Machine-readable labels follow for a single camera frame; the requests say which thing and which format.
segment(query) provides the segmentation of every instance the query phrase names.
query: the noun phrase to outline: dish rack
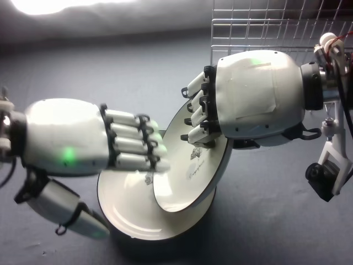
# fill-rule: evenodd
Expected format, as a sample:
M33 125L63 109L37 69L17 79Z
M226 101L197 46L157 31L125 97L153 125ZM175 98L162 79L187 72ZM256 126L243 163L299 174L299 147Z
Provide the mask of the dish rack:
M211 65L227 55L251 50L289 54L298 65L313 60L322 34L353 30L351 1L213 0ZM346 38L353 52L353 38Z

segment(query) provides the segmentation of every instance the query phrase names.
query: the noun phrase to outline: metal wire basket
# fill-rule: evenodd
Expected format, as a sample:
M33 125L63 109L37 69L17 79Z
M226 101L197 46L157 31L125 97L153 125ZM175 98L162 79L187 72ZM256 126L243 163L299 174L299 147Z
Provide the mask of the metal wire basket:
M250 50L289 54L298 65L313 60L322 34L353 30L352 4L343 0L213 0L211 64ZM353 51L353 38L346 38Z

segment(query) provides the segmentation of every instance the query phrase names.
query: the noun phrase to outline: enamel plate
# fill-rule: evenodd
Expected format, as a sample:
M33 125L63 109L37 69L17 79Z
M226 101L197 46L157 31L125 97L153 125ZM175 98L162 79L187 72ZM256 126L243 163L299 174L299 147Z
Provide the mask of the enamel plate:
M193 227L207 212L215 191L181 213L162 210L153 195L153 174L103 171L98 201L107 220L121 232L141 240L163 240Z
M153 177L156 201L163 210L171 213L198 205L216 188L233 148L233 141L223 135L216 139L216 147L212 149L181 141L180 136L192 129L184 124L184 119L192 115L187 104L175 115L163 137L170 171L155 173Z

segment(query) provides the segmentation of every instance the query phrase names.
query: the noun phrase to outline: bright light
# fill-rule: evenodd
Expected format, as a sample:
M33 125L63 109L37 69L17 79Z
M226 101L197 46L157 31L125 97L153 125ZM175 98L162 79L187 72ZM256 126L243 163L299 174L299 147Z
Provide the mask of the bright light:
M68 7L90 6L97 3L121 3L135 0L11 0L14 6L28 15L57 13Z

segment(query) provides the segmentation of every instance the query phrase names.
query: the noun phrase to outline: gray fabric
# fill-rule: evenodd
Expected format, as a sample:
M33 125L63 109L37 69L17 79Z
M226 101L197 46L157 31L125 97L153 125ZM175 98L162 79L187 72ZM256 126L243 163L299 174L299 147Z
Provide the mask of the gray fabric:
M194 35L2 57L0 80L10 88L9 96L19 110L35 100L71 97L149 114L165 129L185 102L180 89L208 64L209 35ZM319 127L324 117L323 111L307 113L304 124ZM117 245L72 232L56 236L55 224L13 201L25 176L18 166L0 190L0 264L140 263L127 257L122 246L135 258L149 252L143 257L149 264L352 264L353 182L326 203L304 177L306 168L318 160L324 141L321 137L233 151L206 219L184 241L170 241L174 253L164 254L153 242L131 243L122 237ZM347 149L353 157L350 137ZM96 177L60 181L99 211Z

